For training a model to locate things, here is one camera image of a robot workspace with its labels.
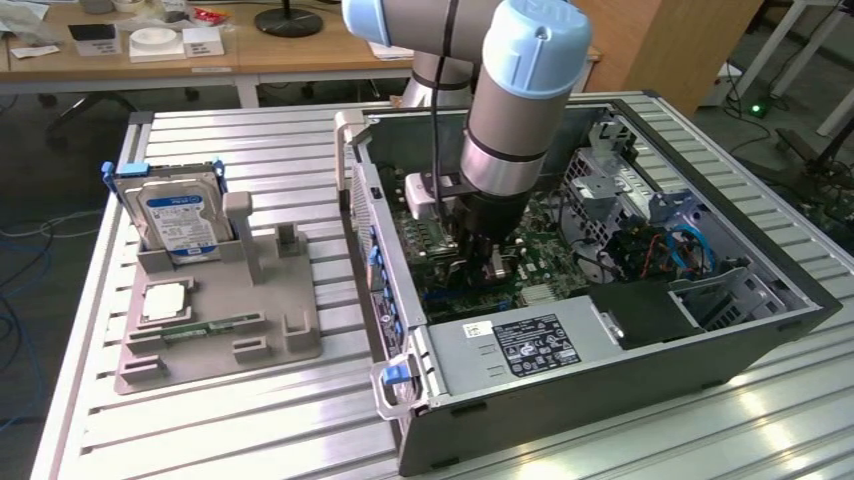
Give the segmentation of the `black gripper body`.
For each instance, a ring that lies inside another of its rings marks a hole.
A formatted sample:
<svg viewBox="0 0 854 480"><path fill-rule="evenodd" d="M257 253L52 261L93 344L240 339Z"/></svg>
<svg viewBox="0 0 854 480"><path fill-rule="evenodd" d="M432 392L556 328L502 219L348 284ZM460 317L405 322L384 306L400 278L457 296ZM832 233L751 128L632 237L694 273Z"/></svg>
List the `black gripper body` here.
<svg viewBox="0 0 854 480"><path fill-rule="evenodd" d="M456 242L502 243L520 224L530 194L495 196L483 192L456 201Z"/></svg>

